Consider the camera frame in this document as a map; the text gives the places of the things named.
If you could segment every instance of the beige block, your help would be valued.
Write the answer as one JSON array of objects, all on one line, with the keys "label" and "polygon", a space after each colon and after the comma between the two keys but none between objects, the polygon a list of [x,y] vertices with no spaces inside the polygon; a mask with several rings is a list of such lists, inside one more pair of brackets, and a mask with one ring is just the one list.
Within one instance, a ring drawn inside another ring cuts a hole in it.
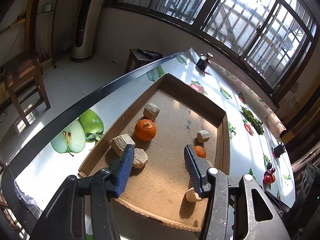
[{"label": "beige block", "polygon": [[209,141],[210,134],[207,130],[201,130],[197,133],[197,141],[198,143],[204,143]]},{"label": "beige block", "polygon": [[111,140],[111,146],[119,156],[121,156],[127,144],[131,144],[133,147],[136,145],[128,134],[119,135]]},{"label": "beige block", "polygon": [[132,166],[140,169],[148,162],[148,155],[143,149],[134,149],[134,160]]},{"label": "beige block", "polygon": [[199,197],[198,193],[195,192],[193,187],[187,190],[186,199],[189,202],[198,202],[204,200],[204,198]]},{"label": "beige block", "polygon": [[153,103],[149,103],[143,110],[143,115],[151,121],[154,121],[158,116],[160,109]]}]

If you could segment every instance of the window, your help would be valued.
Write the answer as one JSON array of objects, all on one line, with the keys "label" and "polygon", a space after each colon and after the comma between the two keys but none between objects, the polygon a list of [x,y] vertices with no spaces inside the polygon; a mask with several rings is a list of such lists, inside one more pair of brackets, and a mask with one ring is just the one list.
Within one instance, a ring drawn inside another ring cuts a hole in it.
[{"label": "window", "polygon": [[316,25],[303,0],[110,0],[187,29],[224,50],[274,94],[314,44]]}]

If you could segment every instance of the small orange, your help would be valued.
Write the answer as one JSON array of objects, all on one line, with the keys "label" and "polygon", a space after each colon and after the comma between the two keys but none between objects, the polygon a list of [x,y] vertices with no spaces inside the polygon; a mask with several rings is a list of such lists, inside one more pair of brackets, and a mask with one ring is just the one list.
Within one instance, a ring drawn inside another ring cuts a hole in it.
[{"label": "small orange", "polygon": [[134,128],[136,137],[145,142],[151,141],[156,136],[156,132],[155,124],[148,119],[140,120]]},{"label": "small orange", "polygon": [[193,148],[195,149],[195,152],[199,157],[205,158],[207,156],[207,153],[205,152],[205,149],[203,147],[194,146]]}]

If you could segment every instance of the red cherry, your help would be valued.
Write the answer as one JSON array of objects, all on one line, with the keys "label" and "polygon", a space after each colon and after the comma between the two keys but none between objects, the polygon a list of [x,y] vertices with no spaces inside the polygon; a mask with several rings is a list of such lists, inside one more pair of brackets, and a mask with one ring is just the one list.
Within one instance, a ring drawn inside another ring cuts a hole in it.
[{"label": "red cherry", "polygon": [[272,181],[272,177],[270,175],[266,175],[263,178],[263,184],[269,184]]}]

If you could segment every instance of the fruit-print tablecloth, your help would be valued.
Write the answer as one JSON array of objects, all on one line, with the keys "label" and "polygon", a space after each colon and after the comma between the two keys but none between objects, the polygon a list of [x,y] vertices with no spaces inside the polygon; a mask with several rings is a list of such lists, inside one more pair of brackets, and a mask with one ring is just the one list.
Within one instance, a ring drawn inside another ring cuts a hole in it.
[{"label": "fruit-print tablecloth", "polygon": [[[250,92],[239,79],[226,72],[221,66],[213,63],[206,68],[205,72],[199,70],[195,64],[198,58],[199,56],[193,49],[190,49],[177,58],[127,83],[95,104],[78,119],[71,120],[70,125],[49,142],[16,178],[19,191],[24,196],[28,196],[28,199],[32,199],[32,204],[36,204],[41,210],[44,210],[64,179],[68,175],[78,174],[78,168],[103,132],[153,82],[165,73],[171,73],[226,111],[230,137],[230,175],[241,178],[244,174],[250,173],[260,185],[263,185],[262,180],[266,165],[271,162],[272,167],[276,168],[274,173],[276,181],[264,187],[288,206],[292,206],[295,200],[295,190],[289,157],[287,153],[278,159],[272,155],[273,147],[278,145],[276,137],[279,134],[279,129],[275,127],[283,129],[279,119],[268,106],[264,106],[253,91]],[[256,130],[246,121],[242,115],[242,107],[246,107],[252,111],[257,119],[263,121],[265,131],[263,135],[258,135]],[[271,119],[266,116],[272,116],[276,125],[270,125]],[[233,209],[229,208],[228,236],[233,234],[231,229],[233,219]],[[134,221],[127,220],[127,222],[121,221],[121,223],[122,228],[130,228]],[[149,231],[149,239],[153,239],[154,230]],[[182,233],[182,230],[177,232],[170,230],[173,229],[162,227],[158,234],[163,233],[165,236],[165,232],[171,232],[170,234],[176,234],[176,237],[179,237],[179,234],[181,237],[184,234],[185,239],[187,237],[187,233]],[[92,233],[90,209],[86,209],[86,231],[89,235]],[[119,231],[123,235],[123,229],[120,228]],[[195,236],[191,234],[187,238],[195,239]]]}]

